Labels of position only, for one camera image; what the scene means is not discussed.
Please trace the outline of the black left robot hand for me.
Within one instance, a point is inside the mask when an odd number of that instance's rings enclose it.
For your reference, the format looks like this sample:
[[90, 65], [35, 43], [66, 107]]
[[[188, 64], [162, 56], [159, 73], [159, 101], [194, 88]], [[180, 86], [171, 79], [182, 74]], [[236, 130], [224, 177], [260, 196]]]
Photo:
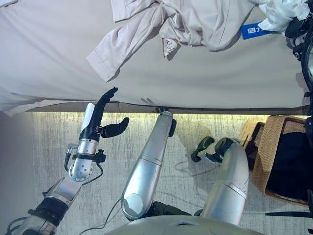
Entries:
[[110, 102], [114, 94], [118, 91], [117, 87], [113, 87], [96, 103], [94, 110], [92, 112], [91, 119], [89, 124], [82, 130], [79, 136], [79, 140], [88, 139], [99, 142], [100, 137], [102, 138], [111, 138], [122, 134], [129, 124], [129, 118], [125, 117], [120, 123], [109, 124], [106, 126], [101, 126], [101, 120], [104, 113], [104, 108], [107, 103]]

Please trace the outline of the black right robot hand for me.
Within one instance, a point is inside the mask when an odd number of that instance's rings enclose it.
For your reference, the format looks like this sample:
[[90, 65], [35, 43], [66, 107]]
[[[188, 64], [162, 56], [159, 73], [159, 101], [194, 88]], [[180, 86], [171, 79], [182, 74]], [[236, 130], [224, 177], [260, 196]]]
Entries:
[[304, 42], [306, 34], [310, 29], [311, 21], [312, 16], [310, 14], [304, 20], [299, 20], [297, 17], [292, 19], [284, 32], [288, 48], [293, 49]]

